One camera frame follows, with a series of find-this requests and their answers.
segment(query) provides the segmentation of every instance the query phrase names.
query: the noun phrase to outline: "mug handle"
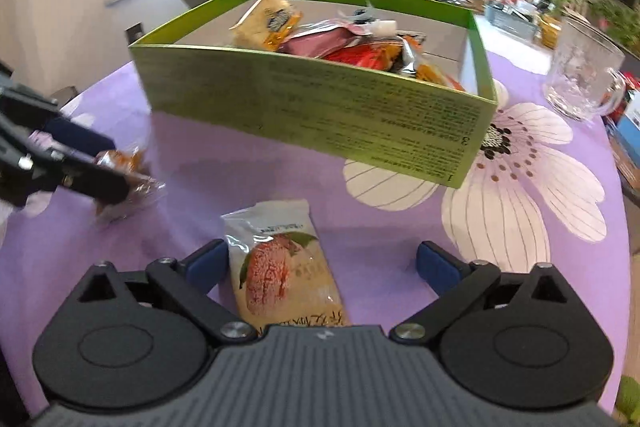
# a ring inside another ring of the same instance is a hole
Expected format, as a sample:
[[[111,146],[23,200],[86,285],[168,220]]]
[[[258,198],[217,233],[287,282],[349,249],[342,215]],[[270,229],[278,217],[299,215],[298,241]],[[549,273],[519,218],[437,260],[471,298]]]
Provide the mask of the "mug handle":
[[[626,91],[626,82],[625,77],[613,68],[609,68],[607,70],[613,77],[613,82],[607,89],[607,93],[610,94],[609,100],[604,102],[595,112],[598,116],[605,116],[612,112],[615,108],[618,107],[620,102],[622,102],[623,97],[625,96]]]

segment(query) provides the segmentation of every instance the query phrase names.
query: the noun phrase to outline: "potted plant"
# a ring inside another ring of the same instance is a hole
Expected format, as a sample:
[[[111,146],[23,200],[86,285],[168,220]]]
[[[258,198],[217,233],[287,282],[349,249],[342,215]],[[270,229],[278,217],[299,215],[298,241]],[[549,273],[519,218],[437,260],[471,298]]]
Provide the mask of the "potted plant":
[[[542,16],[540,21],[540,29],[542,31],[542,43],[551,49],[555,49],[558,44],[558,35],[560,34],[562,11],[564,8],[579,0],[549,0],[550,10]]]
[[[612,0],[598,0],[591,5],[598,28],[634,53],[640,51],[640,14]]]

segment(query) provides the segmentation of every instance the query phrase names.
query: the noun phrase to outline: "red snack package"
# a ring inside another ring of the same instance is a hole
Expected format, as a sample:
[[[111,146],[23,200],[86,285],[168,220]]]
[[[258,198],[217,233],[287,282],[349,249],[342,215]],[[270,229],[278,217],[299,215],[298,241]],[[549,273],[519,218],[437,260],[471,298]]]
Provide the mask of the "red snack package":
[[[402,41],[374,41],[333,52],[324,60],[341,62],[370,70],[388,71],[402,51]]]

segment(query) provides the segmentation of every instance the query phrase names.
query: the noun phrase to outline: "wrapped pastry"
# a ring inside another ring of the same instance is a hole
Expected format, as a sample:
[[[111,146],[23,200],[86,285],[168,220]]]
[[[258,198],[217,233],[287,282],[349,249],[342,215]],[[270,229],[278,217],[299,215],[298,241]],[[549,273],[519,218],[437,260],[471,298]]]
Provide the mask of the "wrapped pastry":
[[[94,161],[102,167],[122,172],[129,184],[129,194],[122,203],[103,204],[96,201],[95,213],[101,221],[109,222],[130,216],[140,208],[155,203],[164,195],[164,184],[149,175],[145,152],[139,147],[130,152],[103,151]]]
[[[263,201],[222,219],[238,312],[260,334],[268,324],[349,323],[305,200]]]
[[[276,51],[302,19],[289,0],[257,0],[232,26],[233,45],[252,50]]]

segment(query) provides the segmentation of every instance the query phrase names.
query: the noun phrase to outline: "blue gripper pad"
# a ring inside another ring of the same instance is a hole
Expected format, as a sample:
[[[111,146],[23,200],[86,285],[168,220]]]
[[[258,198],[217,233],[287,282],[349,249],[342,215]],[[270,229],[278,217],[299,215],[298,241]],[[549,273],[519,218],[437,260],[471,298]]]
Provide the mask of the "blue gripper pad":
[[[433,288],[438,296],[455,287],[470,273],[468,265],[431,241],[424,241],[418,247],[415,267],[418,275]]]
[[[54,140],[89,156],[96,156],[102,151],[116,149],[113,140],[108,136],[82,127],[63,117],[49,120],[43,131],[48,132]]]
[[[215,239],[180,261],[187,282],[207,294],[226,277],[229,253],[225,241]]]

